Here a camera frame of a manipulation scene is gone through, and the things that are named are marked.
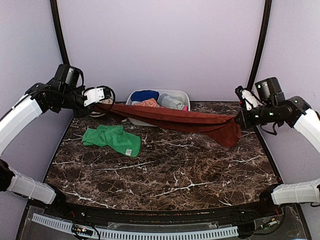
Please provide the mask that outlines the brown towel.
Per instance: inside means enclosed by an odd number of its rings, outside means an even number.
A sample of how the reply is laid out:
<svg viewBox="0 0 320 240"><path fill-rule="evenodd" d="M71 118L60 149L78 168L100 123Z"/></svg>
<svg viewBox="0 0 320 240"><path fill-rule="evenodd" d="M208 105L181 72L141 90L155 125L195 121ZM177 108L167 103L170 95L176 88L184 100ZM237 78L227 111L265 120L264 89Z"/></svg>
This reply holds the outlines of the brown towel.
<svg viewBox="0 0 320 240"><path fill-rule="evenodd" d="M96 103L92 110L117 122L131 118L156 127L183 133L206 135L223 147L233 147L241 138L241 128L234 116L217 115L168 108L125 104Z"/></svg>

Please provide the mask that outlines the orange bunny pattern towel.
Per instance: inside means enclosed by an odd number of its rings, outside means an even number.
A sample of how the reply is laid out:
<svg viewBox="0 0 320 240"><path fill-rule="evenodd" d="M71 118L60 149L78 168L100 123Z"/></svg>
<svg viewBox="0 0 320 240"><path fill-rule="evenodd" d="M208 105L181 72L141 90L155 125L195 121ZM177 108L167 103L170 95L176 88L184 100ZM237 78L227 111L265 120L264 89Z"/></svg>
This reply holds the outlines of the orange bunny pattern towel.
<svg viewBox="0 0 320 240"><path fill-rule="evenodd" d="M131 103L132 106L142 106L142 107L153 107L153 108L159 108L160 105L154 98L150 98L143 101L133 101Z"/></svg>

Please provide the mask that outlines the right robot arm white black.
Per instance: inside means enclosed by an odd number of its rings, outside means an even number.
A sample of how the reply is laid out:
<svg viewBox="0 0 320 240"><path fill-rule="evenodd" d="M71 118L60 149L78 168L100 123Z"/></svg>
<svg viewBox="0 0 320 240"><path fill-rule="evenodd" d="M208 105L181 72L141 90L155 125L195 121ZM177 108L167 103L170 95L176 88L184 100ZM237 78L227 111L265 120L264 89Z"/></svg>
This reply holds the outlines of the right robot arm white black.
<svg viewBox="0 0 320 240"><path fill-rule="evenodd" d="M275 144L271 148L276 151L277 157L292 157L292 167L289 169L294 174L298 173L297 167L304 167L297 177L290 176L286 170L285 180L269 186L260 194L260 202L255 205L255 213L266 217L275 206L287 204L310 204L317 208L320 205L320 175L307 166L315 166L315 160L307 157L320 158L320 115L313 110L300 96L285 97L285 94L276 77L266 78L255 83L256 92L242 86L235 89L235 94L240 100L241 109L235 117L235 122L242 130L256 126L263 127L272 124L271 135L277 135L276 127L287 124L295 130L290 134L292 140L285 140L280 147Z"/></svg>

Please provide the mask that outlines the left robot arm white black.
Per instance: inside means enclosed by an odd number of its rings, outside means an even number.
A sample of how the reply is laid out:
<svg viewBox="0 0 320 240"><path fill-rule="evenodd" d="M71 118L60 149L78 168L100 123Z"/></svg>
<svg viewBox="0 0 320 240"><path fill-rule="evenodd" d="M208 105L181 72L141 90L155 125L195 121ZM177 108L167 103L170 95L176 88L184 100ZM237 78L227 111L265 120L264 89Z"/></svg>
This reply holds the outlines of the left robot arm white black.
<svg viewBox="0 0 320 240"><path fill-rule="evenodd" d="M68 64L60 64L47 83L33 84L0 118L0 153L5 154L47 111L59 113L70 109L82 113L87 100L84 90L83 71ZM0 160L0 190L51 205L51 210L60 218L67 218L71 213L70 206L58 198L57 189L20 173L4 159Z"/></svg>

